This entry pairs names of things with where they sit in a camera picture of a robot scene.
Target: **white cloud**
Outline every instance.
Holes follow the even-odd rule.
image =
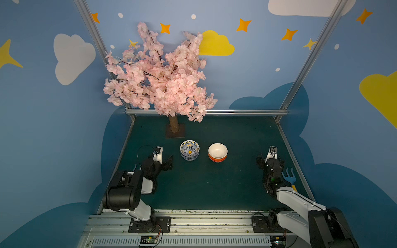
[[[62,85],[71,84],[95,59],[95,48],[78,35],[58,34],[54,39],[58,64],[55,75]]]
[[[269,0],[274,15],[330,16],[338,0]],[[356,0],[348,0],[342,15],[351,10]]]

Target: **stacked bowls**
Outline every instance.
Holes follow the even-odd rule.
[[[226,159],[227,148],[224,144],[215,143],[208,148],[208,157],[216,163],[220,163]]]
[[[181,156],[187,161],[195,160],[200,153],[200,146],[194,140],[183,141],[180,147]]]

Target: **blue and white bowl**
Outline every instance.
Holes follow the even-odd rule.
[[[187,161],[195,160],[200,154],[200,146],[194,140],[183,141],[180,147],[181,156]]]

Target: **tree base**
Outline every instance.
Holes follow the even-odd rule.
[[[169,124],[166,126],[166,138],[184,138],[185,137],[185,124],[179,123],[179,131],[173,133]]]

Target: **yellow star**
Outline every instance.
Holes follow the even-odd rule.
[[[95,22],[100,23],[99,20],[98,20],[98,13],[91,14],[91,15],[93,16],[93,19],[94,19]]]
[[[170,26],[171,26],[171,24],[169,24],[169,25],[164,25],[164,24],[162,24],[162,23],[160,23],[161,24],[161,33],[167,33],[167,34],[169,34],[170,33]]]
[[[8,40],[0,47],[0,68],[5,64],[13,64],[23,68],[15,59],[10,56],[11,40]]]
[[[311,50],[311,49],[312,49],[312,46],[313,46],[316,42],[317,42],[317,41],[312,41],[312,38],[310,38],[309,43],[307,43],[307,45],[304,46],[304,47],[308,47],[309,50]]]
[[[248,25],[251,21],[244,21],[243,19],[240,18],[240,26],[237,28],[236,32],[243,30],[245,32],[248,31]]]
[[[135,45],[138,44],[138,42],[132,42],[131,40],[129,40],[129,42],[131,43],[130,47],[135,47]]]
[[[367,19],[367,17],[372,15],[372,14],[373,14],[373,12],[368,12],[367,8],[365,8],[364,11],[362,12],[362,14],[360,15],[360,17],[357,18],[356,21],[361,21],[361,24],[364,24],[364,22]]]
[[[284,37],[281,40],[292,40],[292,36],[294,36],[294,34],[298,32],[297,30],[295,31],[291,31],[289,29],[287,29],[286,34],[284,35]]]

